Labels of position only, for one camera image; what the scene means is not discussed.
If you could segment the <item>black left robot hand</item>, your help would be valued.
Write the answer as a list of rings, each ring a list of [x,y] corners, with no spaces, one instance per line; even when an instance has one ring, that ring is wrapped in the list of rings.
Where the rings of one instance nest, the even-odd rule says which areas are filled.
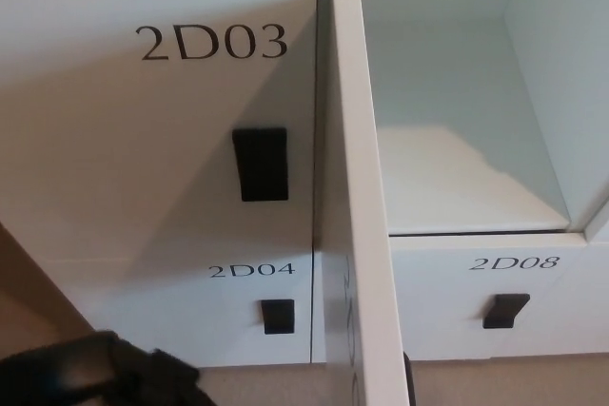
[[[112,331],[30,349],[1,360],[3,405],[212,405],[199,371]]]

